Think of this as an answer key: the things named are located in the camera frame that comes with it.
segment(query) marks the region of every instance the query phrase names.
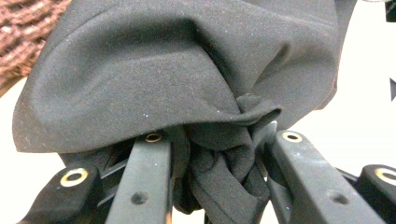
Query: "gray fabric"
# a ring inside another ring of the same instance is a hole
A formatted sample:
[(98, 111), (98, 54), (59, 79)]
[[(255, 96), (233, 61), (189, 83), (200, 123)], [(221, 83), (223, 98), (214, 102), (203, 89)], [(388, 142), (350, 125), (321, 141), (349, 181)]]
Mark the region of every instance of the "gray fabric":
[[(329, 102), (354, 4), (73, 1), (17, 103), (17, 149), (81, 152), (183, 125), (195, 147), (181, 189), (214, 223), (257, 222), (268, 193), (242, 184), (250, 135)], [(252, 212), (231, 212), (242, 205)]]

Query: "white background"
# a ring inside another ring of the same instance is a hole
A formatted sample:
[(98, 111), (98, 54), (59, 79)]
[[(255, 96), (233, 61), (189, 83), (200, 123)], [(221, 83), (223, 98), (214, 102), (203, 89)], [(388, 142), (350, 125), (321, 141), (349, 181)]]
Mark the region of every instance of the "white background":
[[(396, 23), (385, 22), (382, 3), (359, 1), (346, 36), (338, 92), (321, 111), (291, 130), (307, 136), (335, 167), (359, 175), (367, 164), (396, 167), (396, 103), (390, 102), (389, 78), (396, 80)], [(16, 152), (12, 111), (23, 87), (19, 82), (0, 98), (0, 223), (16, 223), (35, 196), (63, 164), (56, 154)], [(202, 224), (203, 212), (174, 214), (174, 223)], [(262, 223), (277, 223), (266, 209)]]

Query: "wicker texture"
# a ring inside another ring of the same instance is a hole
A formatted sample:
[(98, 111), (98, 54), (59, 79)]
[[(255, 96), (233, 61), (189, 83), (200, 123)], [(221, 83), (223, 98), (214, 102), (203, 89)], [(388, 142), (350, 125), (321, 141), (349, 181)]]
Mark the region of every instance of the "wicker texture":
[(0, 0), (0, 97), (27, 77), (71, 0)]

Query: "metal grommet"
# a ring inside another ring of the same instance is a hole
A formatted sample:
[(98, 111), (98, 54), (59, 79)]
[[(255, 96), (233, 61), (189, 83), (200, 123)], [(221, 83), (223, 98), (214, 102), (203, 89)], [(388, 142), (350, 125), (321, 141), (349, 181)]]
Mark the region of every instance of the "metal grommet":
[[(79, 175), (76, 179), (70, 179), (71, 175)], [(83, 168), (77, 168), (68, 171), (61, 179), (61, 185), (65, 188), (74, 187), (81, 184), (88, 176), (88, 171)]]
[(299, 143), (299, 142), (303, 141), (303, 138), (297, 133), (287, 132), (287, 133), (283, 133), (282, 136), (284, 139), (286, 139), (292, 143)]
[(159, 142), (163, 136), (160, 133), (150, 133), (146, 136), (145, 141), (148, 143)]
[(391, 184), (393, 186), (396, 186), (396, 172), (391, 171), (387, 168), (378, 168), (375, 169), (375, 174), (382, 181), (387, 182), (388, 184)]

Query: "brown woven basket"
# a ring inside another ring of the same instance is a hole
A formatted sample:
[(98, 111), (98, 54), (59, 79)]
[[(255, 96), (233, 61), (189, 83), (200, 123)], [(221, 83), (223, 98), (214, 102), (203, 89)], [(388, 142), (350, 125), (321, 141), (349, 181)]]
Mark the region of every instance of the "brown woven basket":
[(27, 77), (71, 0), (0, 0), (0, 97)]

